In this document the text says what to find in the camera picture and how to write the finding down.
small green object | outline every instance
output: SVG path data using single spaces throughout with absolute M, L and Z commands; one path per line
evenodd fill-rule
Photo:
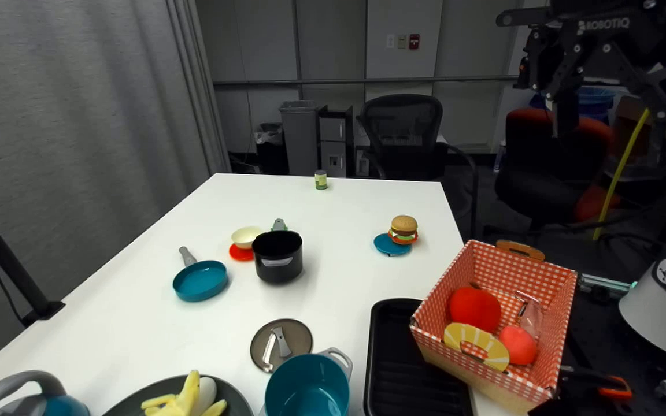
M 314 174 L 314 189 L 328 189 L 328 175 L 323 172 Z

red basket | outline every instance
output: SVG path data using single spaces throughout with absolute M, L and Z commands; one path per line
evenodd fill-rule
M 470 288 L 472 282 L 499 300 L 499 329 L 515 320 L 524 296 L 538 300 L 544 318 L 533 366 L 509 366 L 506 373 L 498 373 L 474 357 L 444 345 L 444 329 L 451 323 L 446 318 L 448 296 L 454 290 Z M 514 411 L 529 411 L 550 400 L 557 388 L 574 290 L 576 272 L 544 261 L 544 253 L 533 248 L 521 244 L 498 244 L 495 248 L 470 240 L 414 313 L 409 330 L 428 364 L 451 373 Z

black pot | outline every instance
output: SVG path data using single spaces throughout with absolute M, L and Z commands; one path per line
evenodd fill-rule
M 257 275 L 284 285 L 302 270 L 302 238 L 296 231 L 268 231 L 254 240 Z

desk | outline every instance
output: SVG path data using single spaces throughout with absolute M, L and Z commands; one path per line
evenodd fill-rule
M 412 254 L 385 260 L 372 238 L 409 214 L 421 225 Z M 228 260 L 228 236 L 276 218 L 302 236 L 302 275 L 265 288 L 252 264 Z M 232 285 L 206 303 L 180 303 L 172 290 L 178 248 L 226 264 Z M 331 181 L 217 174 L 130 244 L 0 352 L 0 380 L 21 371 L 54 373 L 92 413 L 163 378 L 200 371 L 234 383 L 262 410 L 268 374 L 250 360 L 254 330 L 294 318 L 309 327 L 314 352 L 353 359 L 350 413 L 362 413 L 370 307 L 381 299 L 425 299 L 461 253 L 463 238 L 439 184 Z M 499 410 L 474 398 L 476 413 Z

black chair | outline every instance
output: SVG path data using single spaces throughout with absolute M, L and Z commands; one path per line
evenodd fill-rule
M 442 101 L 428 96 L 385 96 L 362 105 L 361 127 L 370 138 L 372 170 L 384 179 L 436 181 L 444 147 L 436 147 Z
M 385 96 L 362 105 L 361 127 L 379 179 L 439 181 L 463 238 L 476 236 L 478 172 L 455 147 L 436 142 L 442 101 L 431 96 Z
M 511 111 L 495 195 L 529 218 L 533 231 L 594 223 L 606 196 L 597 184 L 611 143 L 612 129 L 594 118 L 583 115 L 574 134 L 554 138 L 548 111 Z

